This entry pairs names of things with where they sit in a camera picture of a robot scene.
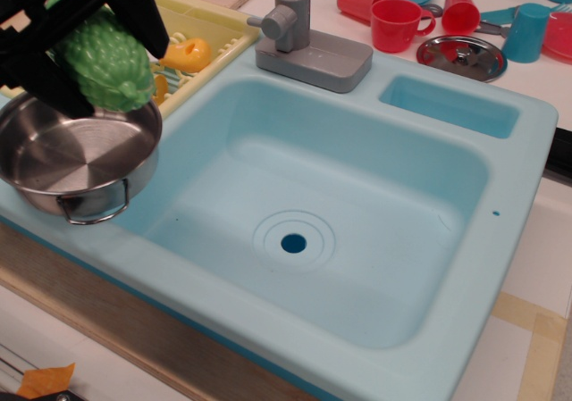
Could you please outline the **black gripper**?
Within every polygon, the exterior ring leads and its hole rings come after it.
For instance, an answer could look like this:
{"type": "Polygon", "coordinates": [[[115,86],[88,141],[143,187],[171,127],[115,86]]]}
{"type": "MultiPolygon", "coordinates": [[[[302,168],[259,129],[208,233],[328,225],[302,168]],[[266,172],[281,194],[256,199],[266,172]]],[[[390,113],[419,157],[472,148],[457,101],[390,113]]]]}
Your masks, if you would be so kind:
{"type": "Polygon", "coordinates": [[[1,83],[29,94],[73,119],[94,114],[79,86],[47,51],[99,8],[108,6],[120,22],[156,59],[170,43],[155,0],[1,0],[1,19],[25,14],[22,29],[1,32],[1,83]]]}

